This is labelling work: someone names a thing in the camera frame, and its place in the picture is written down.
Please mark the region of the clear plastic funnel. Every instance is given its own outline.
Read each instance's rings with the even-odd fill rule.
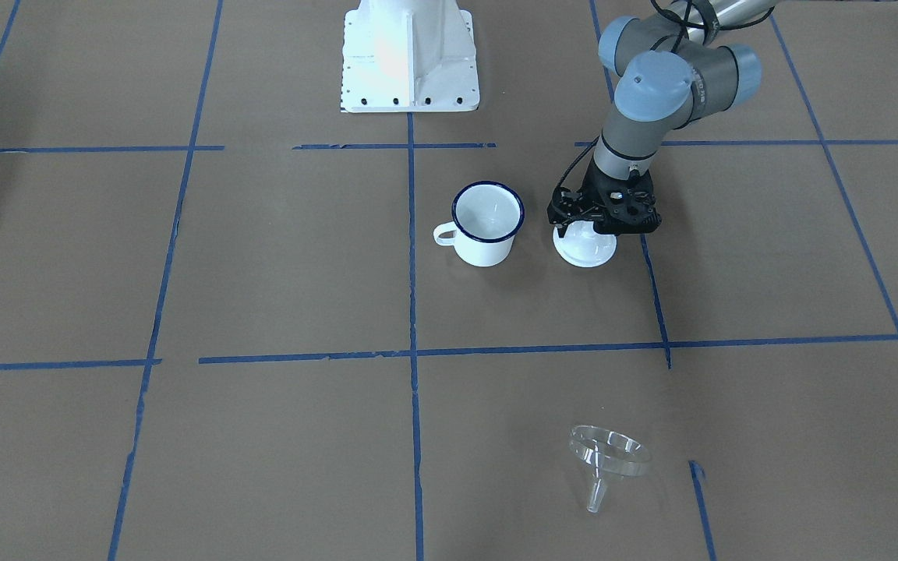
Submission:
[[[571,429],[571,452],[592,469],[594,482],[588,497],[588,512],[602,508],[610,480],[645,475],[651,454],[644,445],[628,436],[581,424]]]

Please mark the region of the white enamel mug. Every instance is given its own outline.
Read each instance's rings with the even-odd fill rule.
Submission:
[[[507,258],[524,219],[516,192],[499,182],[475,182],[456,195],[452,221],[440,224],[432,235],[436,244],[452,245],[470,265],[494,266]]]

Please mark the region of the metal tube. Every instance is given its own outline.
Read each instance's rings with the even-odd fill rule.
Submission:
[[[781,0],[712,0],[710,4],[716,10],[716,18],[719,18],[720,26],[727,27],[731,25],[739,25],[751,21],[755,17],[769,11],[771,7]],[[685,0],[674,0],[670,6],[667,6],[671,12],[674,12],[680,18],[684,18],[684,11],[687,9],[688,3]],[[702,25],[702,16],[698,14],[695,7],[691,8],[691,15],[688,16],[688,22],[696,25]],[[705,42],[705,31],[702,29],[688,28],[688,39],[702,45]]]

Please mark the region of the blue joint cap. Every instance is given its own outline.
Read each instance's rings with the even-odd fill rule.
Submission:
[[[751,99],[758,92],[762,79],[762,65],[758,53],[749,46],[727,45],[727,49],[730,49],[730,53],[734,54],[734,60],[737,61],[737,96],[734,96],[734,102],[730,104],[730,107],[734,107]]]
[[[623,29],[635,19],[638,18],[623,16],[613,21],[605,28],[601,39],[598,39],[598,59],[602,61],[603,67],[616,74],[619,74],[616,70],[616,47],[619,47],[619,40],[623,37]]]
[[[659,121],[681,109],[691,96],[695,74],[669,51],[644,51],[630,60],[616,86],[616,108],[641,123]]]

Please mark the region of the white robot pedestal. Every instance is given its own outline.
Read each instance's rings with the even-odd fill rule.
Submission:
[[[361,0],[345,14],[341,109],[473,111],[473,16],[456,0]]]

